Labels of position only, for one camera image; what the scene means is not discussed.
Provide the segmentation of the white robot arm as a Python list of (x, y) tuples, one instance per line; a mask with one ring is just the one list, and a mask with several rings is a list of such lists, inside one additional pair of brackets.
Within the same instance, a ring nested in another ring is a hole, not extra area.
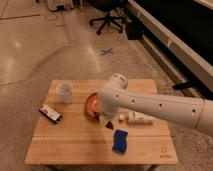
[(99, 88), (100, 113), (104, 119), (111, 120), (121, 107), (213, 137), (213, 100), (133, 92), (127, 86), (126, 77), (115, 73)]

